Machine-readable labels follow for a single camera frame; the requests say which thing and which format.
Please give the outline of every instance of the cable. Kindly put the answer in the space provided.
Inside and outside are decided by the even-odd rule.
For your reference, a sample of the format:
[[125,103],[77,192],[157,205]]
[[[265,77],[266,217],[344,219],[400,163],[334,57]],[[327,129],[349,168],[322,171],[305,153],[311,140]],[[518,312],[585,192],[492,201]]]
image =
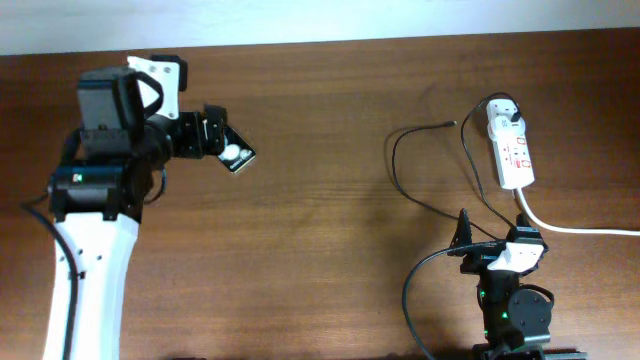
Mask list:
[[562,228],[558,226],[549,225],[542,220],[538,219],[529,208],[529,204],[527,204],[527,200],[524,198],[524,193],[521,188],[517,188],[514,190],[518,201],[520,202],[520,206],[522,210],[527,214],[527,217],[531,219],[534,223],[538,224],[540,227],[543,227],[547,230],[567,233],[567,234],[607,234],[607,235],[627,235],[627,236],[640,236],[640,231],[632,231],[632,230],[619,230],[619,229],[573,229],[573,228]]
[[31,214],[36,218],[47,231],[53,236],[55,241],[58,243],[62,252],[64,253],[64,257],[67,259],[67,263],[69,264],[69,279],[71,280],[71,290],[69,294],[69,311],[67,314],[67,328],[65,330],[64,336],[64,349],[62,352],[62,359],[69,360],[71,357],[71,342],[73,340],[73,327],[75,324],[76,318],[76,305],[78,302],[78,267],[76,266],[76,262],[73,258],[73,253],[67,245],[66,241],[58,232],[58,229],[47,219],[44,215],[38,212],[33,206],[41,203],[49,197],[49,194],[44,194],[39,198],[27,201],[25,203],[20,204],[20,207],[24,209],[26,212]]
[[411,335],[413,335],[413,338],[416,340],[416,343],[420,347],[420,350],[422,350],[422,352],[427,357],[427,359],[435,360],[435,357],[433,356],[433,354],[431,354],[429,352],[429,350],[427,350],[427,347],[424,345],[424,343],[420,339],[420,336],[418,336],[418,333],[416,332],[416,329],[413,326],[413,322],[411,322],[411,318],[409,317],[409,310],[408,310],[408,307],[407,307],[407,295],[409,293],[409,285],[411,284],[411,279],[413,278],[415,273],[422,266],[424,266],[424,264],[426,264],[430,260],[432,260],[432,259],[434,259],[434,258],[436,258],[436,257],[438,257],[440,255],[444,255],[444,254],[447,254],[447,253],[450,253],[450,252],[454,252],[454,251],[467,250],[467,249],[473,249],[473,248],[478,248],[478,247],[493,247],[493,246],[500,245],[500,244],[502,244],[504,242],[505,242],[505,240],[487,241],[487,242],[482,242],[482,243],[476,243],[476,244],[470,244],[470,245],[462,245],[462,246],[457,246],[457,247],[453,247],[453,248],[447,248],[447,249],[442,249],[440,251],[436,251],[435,253],[433,253],[433,254],[427,256],[426,258],[420,260],[420,262],[418,264],[416,264],[416,266],[414,266],[413,269],[411,269],[411,271],[409,272],[409,275],[407,275],[407,279],[404,281],[404,286],[402,287],[402,311],[404,312],[404,318],[407,321],[407,326],[409,326],[409,331],[411,331]]
[[162,195],[164,195],[164,192],[167,190],[167,181],[168,181],[167,169],[165,169],[165,167],[163,166],[162,167],[162,184],[160,185],[160,190],[158,190],[158,193],[155,194],[153,198],[151,198],[151,200],[145,200],[144,201],[145,205],[149,205],[153,203],[154,201],[158,200]]
[[489,201],[487,200],[487,197],[484,194],[484,189],[482,188],[482,183],[480,182],[480,176],[478,175],[478,169],[476,169],[476,165],[473,162],[473,159],[471,158],[471,153],[469,152],[469,149],[467,148],[467,143],[464,139],[464,126],[467,124],[467,121],[471,118],[471,115],[473,115],[473,113],[475,113],[476,111],[478,111],[478,109],[480,109],[487,101],[491,100],[492,98],[496,97],[496,96],[504,96],[506,98],[508,98],[509,100],[513,101],[513,103],[516,105],[516,113],[513,115],[520,117],[520,108],[518,107],[518,103],[516,103],[516,101],[511,97],[511,95],[505,93],[505,92],[496,92],[493,93],[487,97],[485,97],[484,99],[482,99],[482,101],[480,101],[480,103],[478,103],[478,105],[476,105],[476,107],[473,108],[473,110],[469,111],[469,113],[467,114],[467,117],[464,118],[464,121],[462,121],[462,126],[460,127],[460,139],[462,140],[462,146],[464,147],[464,152],[467,153],[467,157],[469,158],[469,163],[471,163],[471,169],[473,170],[473,174],[476,177],[476,182],[478,183],[478,190],[480,191],[480,196],[482,197],[482,201],[484,201],[484,204],[487,206],[487,208],[489,208],[489,210],[491,210],[494,214],[496,214],[496,216],[498,216],[500,219],[502,219],[502,221],[504,221],[505,223],[507,223],[509,225],[509,227],[515,227],[515,225],[509,221],[509,219],[507,219],[506,217],[504,217],[502,214],[500,214],[496,209],[493,208],[493,206],[491,206],[491,204],[489,204]]
[[[455,121],[448,121],[439,125],[428,125],[428,126],[420,126],[420,127],[416,127],[410,130],[405,131],[404,133],[402,133],[400,136],[398,136],[398,138],[396,139],[396,142],[393,144],[393,153],[391,155],[391,172],[393,175],[393,181],[394,181],[394,185],[396,187],[396,189],[398,190],[398,192],[400,192],[400,194],[402,194],[402,196],[404,196],[405,198],[411,200],[412,202],[424,207],[427,210],[433,211],[434,213],[440,215],[440,216],[444,216],[446,218],[452,219],[452,220],[458,220],[457,216],[453,216],[451,214],[448,214],[442,210],[438,210],[436,208],[434,208],[431,205],[428,205],[418,199],[415,199],[413,197],[411,197],[411,195],[409,195],[400,185],[400,182],[398,181],[398,175],[396,174],[396,150],[398,148],[398,144],[400,143],[400,140],[402,140],[403,137],[414,133],[416,131],[420,131],[420,130],[431,130],[431,129],[438,129],[438,128],[443,128],[443,127],[452,127],[455,126],[456,122]],[[489,236],[490,238],[494,239],[494,240],[499,240],[499,238],[497,236],[491,235],[490,233],[488,233],[486,230],[484,230],[483,228],[481,228],[480,226],[470,222],[471,226],[475,227],[476,229],[480,230],[483,234]]]

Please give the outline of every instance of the wood grain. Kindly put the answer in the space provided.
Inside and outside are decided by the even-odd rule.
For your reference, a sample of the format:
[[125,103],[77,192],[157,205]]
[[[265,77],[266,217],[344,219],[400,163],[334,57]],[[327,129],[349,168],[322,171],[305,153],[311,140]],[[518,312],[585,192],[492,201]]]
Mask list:
[[[258,157],[237,176],[215,159],[169,163],[168,192],[145,209],[129,266],[121,358],[416,353],[402,282],[448,245],[455,222],[396,192],[389,136],[461,120],[493,91],[519,99],[528,121],[537,178],[526,193],[541,219],[637,228],[638,49],[640,32],[628,29],[170,50],[189,61],[182,108],[224,105]],[[42,190],[79,124],[80,73],[126,54],[0,58],[1,358],[41,356],[53,286],[53,242],[18,204]],[[487,195],[515,218],[483,116],[474,123],[467,135]],[[401,181],[502,235],[459,136],[453,128],[408,137]],[[527,280],[556,294],[551,346],[636,357],[640,240],[543,234],[551,252]],[[484,342],[476,281],[450,258],[416,277],[410,308],[433,349]]]

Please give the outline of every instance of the white cable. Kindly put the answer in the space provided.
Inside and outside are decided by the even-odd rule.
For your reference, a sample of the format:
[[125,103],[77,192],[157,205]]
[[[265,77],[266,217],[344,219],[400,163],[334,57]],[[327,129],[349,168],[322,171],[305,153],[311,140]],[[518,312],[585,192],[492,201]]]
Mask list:
[[534,223],[538,224],[540,227],[543,227],[547,230],[568,233],[568,234],[608,234],[608,235],[628,235],[628,236],[640,236],[640,231],[631,231],[631,230],[618,230],[618,229],[572,229],[572,228],[561,228],[553,225],[549,225],[544,223],[542,220],[538,219],[535,215],[533,215],[533,211],[529,208],[527,204],[527,200],[524,199],[524,194],[522,193],[522,188],[516,188],[514,190],[518,195],[518,201],[522,207],[522,210],[527,214],[527,217],[531,219]]

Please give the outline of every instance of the power socket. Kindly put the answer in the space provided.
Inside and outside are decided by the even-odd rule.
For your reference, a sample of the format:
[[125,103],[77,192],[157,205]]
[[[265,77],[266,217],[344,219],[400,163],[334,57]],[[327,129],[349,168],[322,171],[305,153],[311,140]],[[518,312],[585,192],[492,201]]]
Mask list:
[[527,138],[524,135],[524,119],[519,116],[516,121],[511,121],[516,112],[516,105],[511,100],[496,99],[487,104],[487,129],[493,142],[500,186],[507,190],[523,188],[534,181]]

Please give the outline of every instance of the white wall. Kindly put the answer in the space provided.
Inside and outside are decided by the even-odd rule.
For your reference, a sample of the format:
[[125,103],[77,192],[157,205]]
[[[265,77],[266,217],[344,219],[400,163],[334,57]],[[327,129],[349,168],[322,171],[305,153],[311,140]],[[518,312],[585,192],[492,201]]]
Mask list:
[[0,0],[0,54],[632,26],[638,0]]

